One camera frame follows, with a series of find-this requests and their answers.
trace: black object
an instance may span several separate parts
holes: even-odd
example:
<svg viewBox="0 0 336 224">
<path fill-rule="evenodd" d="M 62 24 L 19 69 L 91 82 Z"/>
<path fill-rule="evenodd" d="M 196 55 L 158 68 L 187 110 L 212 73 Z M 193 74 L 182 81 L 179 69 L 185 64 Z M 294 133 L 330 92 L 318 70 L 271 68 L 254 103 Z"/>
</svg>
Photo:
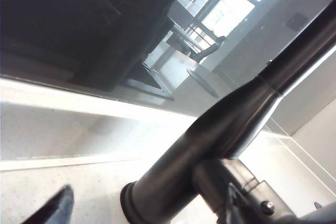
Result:
<svg viewBox="0 0 336 224">
<path fill-rule="evenodd" d="M 323 206 L 322 206 L 320 203 L 318 203 L 318 202 L 314 202 L 314 206 L 316 207 L 316 209 L 320 209 L 320 208 L 323 207 Z"/>
<path fill-rule="evenodd" d="M 73 203 L 74 192 L 66 185 L 23 224 L 68 224 Z"/>
<path fill-rule="evenodd" d="M 190 56 L 191 59 L 193 59 L 194 61 L 196 61 L 197 63 L 199 63 L 202 59 L 204 59 L 205 57 L 209 56 L 210 54 L 214 53 L 215 51 L 218 50 L 218 48 L 222 45 L 222 43 L 224 42 L 224 40 L 226 39 L 225 36 L 221 36 L 218 37 L 216 43 L 213 43 L 211 46 L 209 46 L 207 49 L 194 54 L 192 56 Z"/>
<path fill-rule="evenodd" d="M 255 79 L 206 111 L 139 181 L 123 188 L 121 204 L 130 223 L 169 223 L 197 195 L 192 180 L 195 166 L 208 158 L 238 157 L 281 99 L 334 47 L 335 13 L 336 0 Z"/>
</svg>

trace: white wall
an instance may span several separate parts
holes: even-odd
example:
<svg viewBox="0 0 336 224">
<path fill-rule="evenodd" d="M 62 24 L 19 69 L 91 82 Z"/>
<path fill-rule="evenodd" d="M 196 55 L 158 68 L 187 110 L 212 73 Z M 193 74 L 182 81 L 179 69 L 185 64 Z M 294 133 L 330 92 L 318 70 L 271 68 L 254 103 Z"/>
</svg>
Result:
<svg viewBox="0 0 336 224">
<path fill-rule="evenodd" d="M 336 99 L 329 103 L 292 137 L 304 149 L 299 157 L 311 156 L 324 169 L 326 184 L 336 184 Z"/>
</svg>

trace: screw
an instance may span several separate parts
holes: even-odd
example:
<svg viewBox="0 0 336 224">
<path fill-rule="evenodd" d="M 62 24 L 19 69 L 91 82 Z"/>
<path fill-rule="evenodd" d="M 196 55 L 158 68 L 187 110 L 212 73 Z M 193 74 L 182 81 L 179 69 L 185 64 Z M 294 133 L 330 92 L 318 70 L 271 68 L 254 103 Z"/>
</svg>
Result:
<svg viewBox="0 0 336 224">
<path fill-rule="evenodd" d="M 266 215 L 274 214 L 274 205 L 270 201 L 267 201 L 267 200 L 263 201 L 260 204 L 260 208 L 261 208 L 261 211 Z"/>
</svg>

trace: pipe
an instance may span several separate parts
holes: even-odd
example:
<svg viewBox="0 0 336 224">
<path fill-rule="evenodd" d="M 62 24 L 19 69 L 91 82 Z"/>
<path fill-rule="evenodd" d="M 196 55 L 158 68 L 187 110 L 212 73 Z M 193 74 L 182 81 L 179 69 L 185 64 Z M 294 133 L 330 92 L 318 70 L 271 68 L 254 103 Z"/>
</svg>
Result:
<svg viewBox="0 0 336 224">
<path fill-rule="evenodd" d="M 198 118 L 136 183 L 121 192 L 131 224 L 169 223 L 197 196 L 192 170 L 206 158 L 237 157 L 281 99 L 336 44 L 334 0 L 265 70 Z"/>
</svg>

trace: wall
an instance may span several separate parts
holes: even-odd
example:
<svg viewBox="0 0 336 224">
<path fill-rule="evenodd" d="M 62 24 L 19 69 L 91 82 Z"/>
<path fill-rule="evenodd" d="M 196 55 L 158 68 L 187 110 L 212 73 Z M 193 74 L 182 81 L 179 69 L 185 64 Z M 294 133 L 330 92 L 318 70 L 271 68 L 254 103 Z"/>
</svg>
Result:
<svg viewBox="0 0 336 224">
<path fill-rule="evenodd" d="M 335 121 L 336 99 L 293 135 L 293 139 L 301 148 L 290 146 L 301 160 L 313 160 L 306 162 L 307 166 L 334 192 L 336 192 Z"/>
</svg>

